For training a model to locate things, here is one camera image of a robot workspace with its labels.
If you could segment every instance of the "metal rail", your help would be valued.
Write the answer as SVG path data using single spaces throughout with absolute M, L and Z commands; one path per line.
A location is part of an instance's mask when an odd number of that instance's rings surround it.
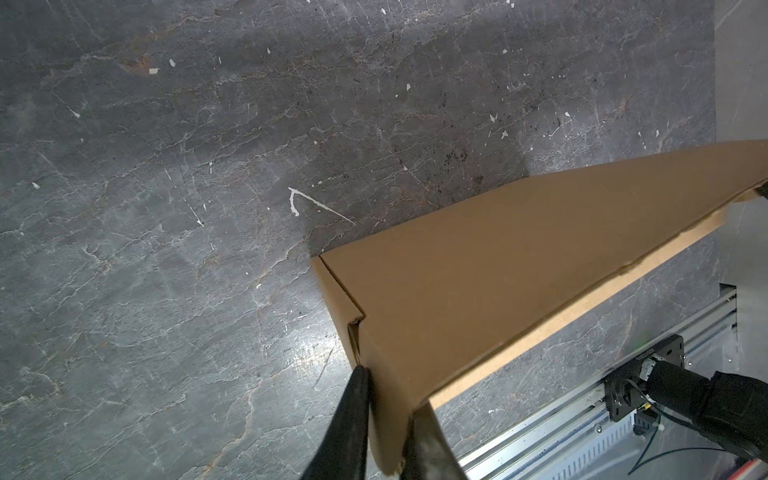
M 596 456 L 623 437 L 631 435 L 631 415 L 618 423 L 608 418 L 604 407 L 603 378 L 672 334 L 684 338 L 688 356 L 695 353 L 736 322 L 735 299 L 735 288 L 725 290 L 718 300 L 475 451 L 464 455 L 458 463 L 470 480 L 526 480 L 542 472 L 551 472 L 553 465 L 567 457 L 574 458 L 573 465 L 566 462 L 562 472 L 555 472 L 557 475 L 552 478 L 565 480 L 575 477 Z

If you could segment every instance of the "metal bracket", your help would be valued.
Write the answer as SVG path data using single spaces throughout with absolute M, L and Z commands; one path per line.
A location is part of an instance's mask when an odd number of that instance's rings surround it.
M 605 377 L 605 407 L 613 422 L 618 422 L 645 403 L 645 398 L 641 393 L 627 382 L 630 380 L 642 387 L 644 384 L 644 380 L 641 379 L 643 361 L 651 355 L 655 355 L 669 363 L 685 368 L 683 346 L 682 336 L 668 336 Z

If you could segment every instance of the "dark gray floor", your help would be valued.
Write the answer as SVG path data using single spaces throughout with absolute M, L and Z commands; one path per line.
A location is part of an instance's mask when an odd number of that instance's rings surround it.
M 349 375 L 310 255 L 715 138 L 699 0 L 14 0 L 0 39 L 3 478 L 295 478 Z M 441 408 L 457 453 L 719 275 L 705 239 Z

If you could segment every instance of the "black cable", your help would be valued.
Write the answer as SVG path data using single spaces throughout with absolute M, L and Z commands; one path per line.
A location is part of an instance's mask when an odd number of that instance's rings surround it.
M 642 462 L 639 465 L 637 465 L 636 467 L 633 467 L 633 470 L 631 470 L 629 473 L 627 473 L 627 475 L 629 475 L 630 473 L 634 472 L 635 470 L 637 470 L 641 466 L 646 465 L 647 463 L 651 463 L 653 460 L 656 460 L 657 458 L 661 458 L 661 457 L 663 457 L 665 455 L 669 455 L 670 453 L 685 452 L 686 450 L 712 450 L 712 451 L 715 451 L 715 452 L 728 452 L 727 450 L 713 449 L 711 447 L 686 447 L 685 449 L 669 450 L 667 452 L 660 453 L 659 455 L 654 455 L 654 456 L 650 457 L 648 460 L 646 460 L 645 462 Z
M 656 438 L 656 434 L 659 432 L 659 425 L 661 425 L 661 417 L 659 417 L 659 421 L 656 422 L 656 429 L 654 430 L 654 434 L 650 436 L 650 440 L 648 440 L 648 443 L 645 445 L 645 449 L 640 454 L 639 457 L 637 457 L 637 461 L 632 465 L 632 468 L 629 469 L 629 472 L 627 472 L 627 475 L 632 475 L 635 470 L 640 468 L 640 462 L 643 461 L 643 457 L 645 457 L 645 454 L 648 453 L 648 449 L 650 448 L 650 444 L 654 442 L 654 439 Z
M 651 407 L 651 408 L 654 410 L 654 412 L 656 412 L 656 413 L 658 413 L 659 415 L 663 416 L 665 419 L 669 419 L 669 420 L 671 420 L 672 422 L 675 422 L 675 423 L 677 423 L 677 424 L 678 424 L 678 425 L 680 425 L 680 426 L 683 426 L 683 427 L 687 427 L 687 428 L 689 428 L 689 429 L 693 430 L 694 432 L 699 432 L 699 431 L 701 430 L 699 427 L 695 426 L 695 425 L 694 425 L 693 423 L 691 423 L 691 422 L 687 422 L 687 421 L 685 421 L 685 420 L 683 420 L 683 419 L 679 419 L 679 418 L 677 418 L 677 417 L 676 417 L 676 416 L 674 416 L 674 415 L 670 415 L 670 414 L 668 414 L 668 413 L 666 413 L 666 412 L 662 412 L 662 411 L 661 411 L 661 409 L 659 409 L 658 407 L 656 407 L 656 405 L 655 405 L 654 403 L 652 403 L 652 401 L 651 401 L 651 400 L 648 398 L 648 396 L 647 396 L 647 395 L 645 395 L 645 393 L 643 392 L 643 390 L 642 390 L 642 389 L 641 389 L 639 386 L 637 386 L 637 383 L 633 382 L 633 381 L 632 381 L 632 380 L 630 380 L 630 379 L 624 379 L 624 381 L 625 381 L 626 383 L 630 384 L 632 387 L 634 387 L 634 389 L 636 389 L 636 390 L 637 390 L 637 392 L 638 392 L 638 393 L 640 393 L 640 395 L 641 395 L 641 396 L 642 396 L 642 397 L 645 399 L 645 401 L 646 401 L 646 402 L 648 402 L 648 405 L 650 405 L 650 407 Z

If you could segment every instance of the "cardboard box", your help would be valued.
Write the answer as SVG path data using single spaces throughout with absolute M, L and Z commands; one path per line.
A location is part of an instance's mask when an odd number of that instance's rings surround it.
M 768 141 L 515 181 L 313 258 L 349 361 L 372 371 L 391 475 L 411 413 L 485 378 L 723 222 Z

